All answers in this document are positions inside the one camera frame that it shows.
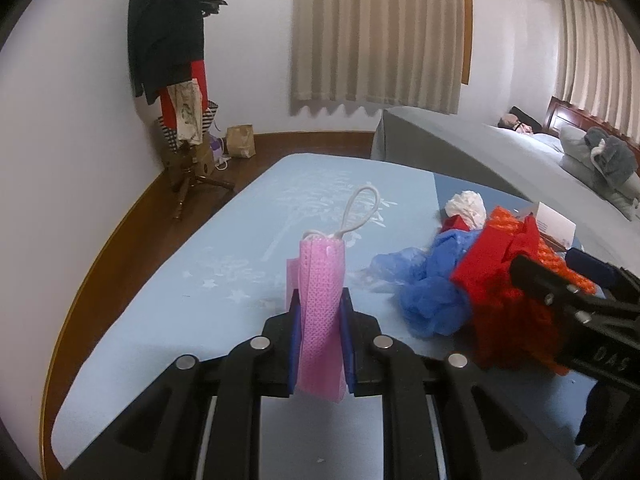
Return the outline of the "pink mesh mask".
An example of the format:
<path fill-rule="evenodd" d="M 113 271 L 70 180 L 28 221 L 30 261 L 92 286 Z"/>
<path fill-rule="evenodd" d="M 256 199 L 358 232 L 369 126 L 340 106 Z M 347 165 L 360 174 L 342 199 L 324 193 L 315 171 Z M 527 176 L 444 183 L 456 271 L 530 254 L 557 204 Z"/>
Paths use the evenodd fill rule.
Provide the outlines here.
<path fill-rule="evenodd" d="M 345 376 L 340 305 L 345 281 L 345 243 L 314 233 L 299 242 L 299 255 L 286 262 L 286 298 L 299 296 L 300 337 L 297 388 L 340 402 Z"/>

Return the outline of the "orange ribbed foam net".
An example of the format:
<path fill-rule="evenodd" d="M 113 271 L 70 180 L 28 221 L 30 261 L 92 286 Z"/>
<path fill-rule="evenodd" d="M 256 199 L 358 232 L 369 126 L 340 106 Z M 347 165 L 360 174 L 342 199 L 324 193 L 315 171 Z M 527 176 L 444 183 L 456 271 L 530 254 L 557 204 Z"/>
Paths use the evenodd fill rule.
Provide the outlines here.
<path fill-rule="evenodd" d="M 559 274 L 562 278 L 570 281 L 583 292 L 590 295 L 594 295 L 596 293 L 596 284 L 577 272 L 570 270 L 565 260 L 561 256 L 558 256 L 544 241 L 534 220 L 518 220 L 512 212 L 508 211 L 506 208 L 498 206 L 491 211 L 485 226 L 490 226 L 491 228 L 507 232 L 512 235 L 522 234 L 529 226 L 532 226 L 536 244 L 536 248 L 533 252 L 533 259 L 546 269 Z"/>

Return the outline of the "red foam net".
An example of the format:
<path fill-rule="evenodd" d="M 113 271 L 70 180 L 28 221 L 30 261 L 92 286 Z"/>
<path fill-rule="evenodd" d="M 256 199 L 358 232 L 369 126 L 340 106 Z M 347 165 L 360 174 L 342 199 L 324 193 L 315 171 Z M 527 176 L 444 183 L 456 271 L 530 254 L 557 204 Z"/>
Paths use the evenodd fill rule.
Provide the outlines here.
<path fill-rule="evenodd" d="M 562 334 L 555 314 L 542 301 L 530 298 L 512 283 L 515 257 L 536 261 L 541 237 L 533 220 L 518 220 L 497 207 L 484 229 L 450 275 L 471 304 L 476 364 L 502 370 L 544 366 L 565 376 L 568 369 L 555 362 Z"/>

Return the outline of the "white tissue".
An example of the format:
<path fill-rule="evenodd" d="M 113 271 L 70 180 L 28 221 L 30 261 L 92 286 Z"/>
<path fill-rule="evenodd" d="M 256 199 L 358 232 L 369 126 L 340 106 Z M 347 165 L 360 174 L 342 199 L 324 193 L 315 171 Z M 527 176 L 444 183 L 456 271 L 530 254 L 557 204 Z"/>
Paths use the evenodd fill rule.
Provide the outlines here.
<path fill-rule="evenodd" d="M 445 204 L 444 211 L 449 218 L 460 216 L 471 230 L 483 229 L 487 219 L 483 197 L 470 190 L 454 194 Z"/>

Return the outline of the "white blue cardboard box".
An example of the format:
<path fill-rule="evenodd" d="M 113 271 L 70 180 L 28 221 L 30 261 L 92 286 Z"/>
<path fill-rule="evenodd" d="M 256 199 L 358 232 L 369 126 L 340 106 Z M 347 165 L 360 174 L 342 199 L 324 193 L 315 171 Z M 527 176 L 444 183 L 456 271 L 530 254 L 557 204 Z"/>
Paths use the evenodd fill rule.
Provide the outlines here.
<path fill-rule="evenodd" d="M 576 224 L 543 202 L 534 203 L 516 213 L 518 220 L 533 216 L 541 235 L 558 247 L 570 249 L 574 244 Z"/>

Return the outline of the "blue patterned table cloth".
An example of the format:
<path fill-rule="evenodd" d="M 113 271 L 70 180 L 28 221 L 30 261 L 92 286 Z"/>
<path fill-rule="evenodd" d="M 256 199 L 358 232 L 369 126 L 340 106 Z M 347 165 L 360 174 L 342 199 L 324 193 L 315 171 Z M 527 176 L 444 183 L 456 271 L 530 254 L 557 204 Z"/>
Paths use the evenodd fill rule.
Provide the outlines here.
<path fill-rule="evenodd" d="M 366 284 L 378 254 L 426 249 L 440 229 L 440 210 L 473 190 L 487 211 L 518 211 L 528 202 L 487 186 L 358 158 L 286 156 L 214 214 L 146 282 L 101 338 L 77 374 L 52 430 L 63 468 L 178 356 L 224 356 L 286 310 L 286 260 L 304 232 L 331 234 L 352 193 L 373 185 L 378 212 L 345 236 L 346 286 L 354 307 L 375 316 L 383 333 L 416 353 L 442 359 L 461 339 L 416 339 L 390 289 Z M 593 380 L 545 368 L 492 370 L 491 381 L 572 463 L 575 434 Z M 295 393 L 262 401 L 261 479 L 382 479 L 381 400 L 345 396 L 324 402 Z"/>

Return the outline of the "grey bed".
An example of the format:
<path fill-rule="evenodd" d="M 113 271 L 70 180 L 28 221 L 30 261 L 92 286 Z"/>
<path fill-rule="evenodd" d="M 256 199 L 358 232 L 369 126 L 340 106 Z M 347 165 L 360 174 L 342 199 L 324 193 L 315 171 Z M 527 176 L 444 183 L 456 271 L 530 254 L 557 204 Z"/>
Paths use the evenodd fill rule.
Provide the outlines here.
<path fill-rule="evenodd" d="M 565 171 L 562 155 L 532 136 L 456 115 L 383 110 L 371 158 L 446 174 L 544 203 L 572 220 L 591 255 L 639 272 L 639 221 Z"/>

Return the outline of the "grey folded blanket pile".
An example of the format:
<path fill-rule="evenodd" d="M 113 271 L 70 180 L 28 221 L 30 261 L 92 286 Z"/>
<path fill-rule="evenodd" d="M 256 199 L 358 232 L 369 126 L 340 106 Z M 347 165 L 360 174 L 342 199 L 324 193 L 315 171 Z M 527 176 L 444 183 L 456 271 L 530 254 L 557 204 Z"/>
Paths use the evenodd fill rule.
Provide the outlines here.
<path fill-rule="evenodd" d="M 639 164 L 628 145 L 602 128 L 587 131 L 563 126 L 560 167 L 618 209 L 625 218 L 639 217 Z"/>

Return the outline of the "dark bedside item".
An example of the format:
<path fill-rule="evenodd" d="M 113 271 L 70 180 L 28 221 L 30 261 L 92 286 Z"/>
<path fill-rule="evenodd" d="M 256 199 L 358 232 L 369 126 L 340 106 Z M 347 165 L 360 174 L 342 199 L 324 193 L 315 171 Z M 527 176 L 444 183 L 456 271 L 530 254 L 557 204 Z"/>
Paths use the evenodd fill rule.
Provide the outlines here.
<path fill-rule="evenodd" d="M 540 122 L 524 113 L 516 106 L 512 106 L 510 110 L 504 114 L 498 121 L 498 127 L 510 129 L 519 133 L 535 134 L 543 133 L 544 128 Z"/>

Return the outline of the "wooden headboard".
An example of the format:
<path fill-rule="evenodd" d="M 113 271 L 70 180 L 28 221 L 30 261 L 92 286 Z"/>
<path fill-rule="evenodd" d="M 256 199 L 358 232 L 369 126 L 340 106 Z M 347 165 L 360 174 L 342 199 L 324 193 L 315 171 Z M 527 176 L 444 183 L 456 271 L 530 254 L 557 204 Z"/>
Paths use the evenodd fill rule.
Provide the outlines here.
<path fill-rule="evenodd" d="M 639 158 L 639 144 L 631 140 L 629 136 L 620 133 L 608 122 L 590 115 L 585 110 L 581 110 L 569 102 L 561 101 L 555 96 L 550 99 L 546 118 L 544 118 L 542 125 L 544 126 L 544 132 L 554 136 L 559 135 L 561 126 L 574 126 L 585 131 L 591 127 L 600 127 L 606 133 L 623 140 L 634 153 L 634 156 Z"/>

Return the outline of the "brown paper bag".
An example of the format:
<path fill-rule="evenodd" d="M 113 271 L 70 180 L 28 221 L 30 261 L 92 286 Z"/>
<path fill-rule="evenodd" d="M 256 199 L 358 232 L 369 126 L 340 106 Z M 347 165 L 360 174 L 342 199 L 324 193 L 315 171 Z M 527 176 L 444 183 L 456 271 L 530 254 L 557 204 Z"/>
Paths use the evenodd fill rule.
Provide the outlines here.
<path fill-rule="evenodd" d="M 254 128 L 252 125 L 237 125 L 227 129 L 227 152 L 232 158 L 249 159 L 256 154 Z"/>

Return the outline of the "cardboard box under rack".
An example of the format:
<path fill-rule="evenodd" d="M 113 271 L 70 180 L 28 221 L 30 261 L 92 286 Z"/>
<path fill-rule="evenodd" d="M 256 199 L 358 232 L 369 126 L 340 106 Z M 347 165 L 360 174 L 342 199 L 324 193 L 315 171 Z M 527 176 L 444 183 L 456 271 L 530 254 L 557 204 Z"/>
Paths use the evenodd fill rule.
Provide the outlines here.
<path fill-rule="evenodd" d="M 209 177 L 216 165 L 214 152 L 207 141 L 200 145 L 187 145 L 183 150 L 176 152 L 165 146 L 162 161 L 174 191 L 178 190 L 189 174 Z"/>

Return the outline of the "wooden coat rack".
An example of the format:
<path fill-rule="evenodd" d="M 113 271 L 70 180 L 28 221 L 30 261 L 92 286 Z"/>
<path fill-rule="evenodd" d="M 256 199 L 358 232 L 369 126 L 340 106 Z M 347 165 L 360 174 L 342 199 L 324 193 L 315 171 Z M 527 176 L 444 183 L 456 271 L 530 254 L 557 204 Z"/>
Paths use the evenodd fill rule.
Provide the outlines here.
<path fill-rule="evenodd" d="M 198 188 L 199 186 L 210 186 L 211 188 L 222 188 L 226 191 L 226 197 L 230 198 L 234 195 L 234 184 L 230 181 L 214 178 L 213 174 L 209 177 L 196 176 L 195 174 L 189 174 L 183 181 L 182 185 L 179 186 L 177 191 L 177 205 L 174 212 L 174 219 L 179 220 L 182 217 L 184 205 L 186 204 L 186 199 L 189 196 L 189 193 L 194 188 Z"/>

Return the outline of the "beige right window curtain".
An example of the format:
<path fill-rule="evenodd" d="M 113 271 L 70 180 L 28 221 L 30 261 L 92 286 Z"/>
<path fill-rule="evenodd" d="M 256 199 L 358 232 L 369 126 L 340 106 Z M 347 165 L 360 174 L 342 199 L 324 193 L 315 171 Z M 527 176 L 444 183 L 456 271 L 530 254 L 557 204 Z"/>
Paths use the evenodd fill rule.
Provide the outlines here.
<path fill-rule="evenodd" d="M 612 6 L 559 0 L 555 96 L 639 142 L 639 50 Z"/>

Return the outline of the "beige window curtain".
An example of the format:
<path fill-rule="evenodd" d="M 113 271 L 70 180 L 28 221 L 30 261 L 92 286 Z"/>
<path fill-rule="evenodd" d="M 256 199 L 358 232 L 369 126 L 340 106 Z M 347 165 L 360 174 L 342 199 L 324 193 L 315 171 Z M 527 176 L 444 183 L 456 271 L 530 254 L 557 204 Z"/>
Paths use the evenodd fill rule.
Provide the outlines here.
<path fill-rule="evenodd" d="M 292 97 L 457 113 L 465 0 L 294 0 Z"/>
<path fill-rule="evenodd" d="M 639 50 L 612 6 L 559 0 L 555 96 L 639 142 Z"/>

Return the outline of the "striped basket bag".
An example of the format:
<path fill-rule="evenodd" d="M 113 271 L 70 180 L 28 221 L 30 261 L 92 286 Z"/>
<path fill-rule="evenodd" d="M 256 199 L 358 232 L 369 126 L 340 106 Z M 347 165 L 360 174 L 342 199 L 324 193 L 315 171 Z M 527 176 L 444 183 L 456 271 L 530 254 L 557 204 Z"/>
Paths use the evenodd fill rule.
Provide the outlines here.
<path fill-rule="evenodd" d="M 168 112 L 157 118 L 166 145 L 173 151 L 181 150 L 183 145 L 200 145 L 215 122 L 218 104 L 209 101 L 202 112 L 189 112 L 185 108 L 175 114 L 174 107 L 168 103 Z"/>

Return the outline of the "beige tote bag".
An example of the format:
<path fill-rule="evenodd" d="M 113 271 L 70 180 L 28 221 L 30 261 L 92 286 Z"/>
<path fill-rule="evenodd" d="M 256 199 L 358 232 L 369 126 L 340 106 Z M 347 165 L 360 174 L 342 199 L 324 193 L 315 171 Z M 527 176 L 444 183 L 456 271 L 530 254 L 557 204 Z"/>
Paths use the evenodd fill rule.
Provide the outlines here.
<path fill-rule="evenodd" d="M 198 146 L 203 142 L 203 95 L 196 78 L 172 84 L 166 89 L 172 109 L 172 119 L 164 119 L 165 126 L 176 133 L 179 144 Z"/>

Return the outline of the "red hanging garment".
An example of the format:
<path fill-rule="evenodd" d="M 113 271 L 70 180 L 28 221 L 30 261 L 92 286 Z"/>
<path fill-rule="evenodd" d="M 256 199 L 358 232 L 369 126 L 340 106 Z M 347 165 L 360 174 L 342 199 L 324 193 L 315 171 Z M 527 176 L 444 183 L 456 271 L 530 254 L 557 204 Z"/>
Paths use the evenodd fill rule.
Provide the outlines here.
<path fill-rule="evenodd" d="M 203 132 L 204 112 L 208 107 L 205 64 L 191 63 L 191 78 L 171 84 L 160 92 L 160 109 L 164 125 L 177 133 L 177 138 L 199 144 Z"/>

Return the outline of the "black hanging jacket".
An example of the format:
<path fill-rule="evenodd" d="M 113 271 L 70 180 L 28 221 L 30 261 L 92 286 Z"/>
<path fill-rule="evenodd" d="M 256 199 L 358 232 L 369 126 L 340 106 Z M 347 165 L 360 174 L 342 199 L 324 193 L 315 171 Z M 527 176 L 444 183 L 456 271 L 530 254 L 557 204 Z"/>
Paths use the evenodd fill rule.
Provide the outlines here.
<path fill-rule="evenodd" d="M 129 0 L 127 44 L 134 95 L 153 104 L 204 58 L 201 0 Z"/>

